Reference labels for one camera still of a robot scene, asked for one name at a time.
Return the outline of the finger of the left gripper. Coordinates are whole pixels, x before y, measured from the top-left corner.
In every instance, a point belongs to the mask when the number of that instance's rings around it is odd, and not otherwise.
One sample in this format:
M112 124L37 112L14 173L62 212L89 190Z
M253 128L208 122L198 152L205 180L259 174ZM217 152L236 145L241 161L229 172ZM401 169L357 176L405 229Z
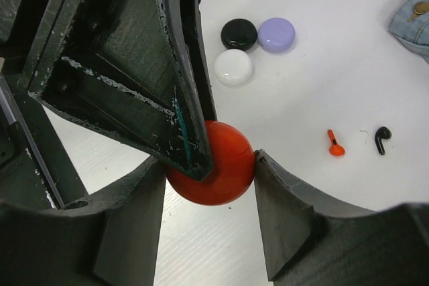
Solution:
M196 181L213 168L180 0L49 0L28 93Z
M206 121L215 121L217 114L204 50L200 2L201 0L180 0L180 14L202 113Z

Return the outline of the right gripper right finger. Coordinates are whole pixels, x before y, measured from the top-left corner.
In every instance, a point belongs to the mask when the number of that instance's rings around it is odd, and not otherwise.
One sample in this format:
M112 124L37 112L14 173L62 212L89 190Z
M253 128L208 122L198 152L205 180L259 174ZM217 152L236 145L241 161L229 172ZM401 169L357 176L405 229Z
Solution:
M428 205L382 211L311 186L256 153L255 195L274 285L427 285Z

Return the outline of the orange earbud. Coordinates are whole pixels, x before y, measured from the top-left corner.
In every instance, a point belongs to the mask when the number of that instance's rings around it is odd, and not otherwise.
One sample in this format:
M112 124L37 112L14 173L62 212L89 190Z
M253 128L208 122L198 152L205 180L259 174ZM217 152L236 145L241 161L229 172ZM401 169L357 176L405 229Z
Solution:
M338 144L338 141L334 135L332 129L327 131L328 138L330 139L331 146L329 147L329 153L335 157L342 157L345 154L345 148Z

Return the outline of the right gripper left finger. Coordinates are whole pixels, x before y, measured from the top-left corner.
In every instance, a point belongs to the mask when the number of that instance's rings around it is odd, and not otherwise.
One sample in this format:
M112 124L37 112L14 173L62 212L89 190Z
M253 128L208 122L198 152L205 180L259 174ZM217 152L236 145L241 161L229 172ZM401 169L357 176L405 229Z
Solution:
M154 157L63 210L1 203L2 285L152 285L166 178Z

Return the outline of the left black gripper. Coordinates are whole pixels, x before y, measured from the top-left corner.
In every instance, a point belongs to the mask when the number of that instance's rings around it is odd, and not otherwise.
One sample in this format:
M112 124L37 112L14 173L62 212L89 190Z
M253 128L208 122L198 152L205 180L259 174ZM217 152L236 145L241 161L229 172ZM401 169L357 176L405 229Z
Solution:
M1 199L29 209L61 209L87 194L24 72L49 0L1 0Z

